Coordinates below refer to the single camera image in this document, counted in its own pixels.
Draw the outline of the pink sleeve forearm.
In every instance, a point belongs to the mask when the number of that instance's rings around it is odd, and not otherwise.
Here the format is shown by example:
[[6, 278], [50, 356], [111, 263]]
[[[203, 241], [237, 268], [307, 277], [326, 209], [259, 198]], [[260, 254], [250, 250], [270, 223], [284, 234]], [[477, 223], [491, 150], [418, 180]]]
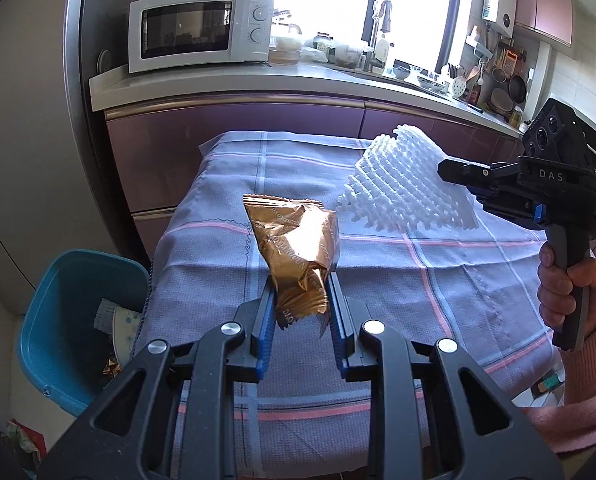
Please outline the pink sleeve forearm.
[[596, 330], [580, 350], [563, 353], [562, 360], [564, 404], [524, 411], [555, 453], [576, 452], [596, 445]]

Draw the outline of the person's right hand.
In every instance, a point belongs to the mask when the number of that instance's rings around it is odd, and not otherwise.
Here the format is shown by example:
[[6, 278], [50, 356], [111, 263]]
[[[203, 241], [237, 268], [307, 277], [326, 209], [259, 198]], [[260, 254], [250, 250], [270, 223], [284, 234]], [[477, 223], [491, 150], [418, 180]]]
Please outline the person's right hand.
[[572, 291], [575, 287], [589, 289], [589, 307], [586, 315], [584, 336], [589, 337], [596, 330], [596, 258], [587, 258], [567, 270], [555, 265], [552, 247], [545, 243], [539, 252], [538, 277], [540, 286], [539, 313], [545, 325], [559, 330], [567, 315], [576, 310]]

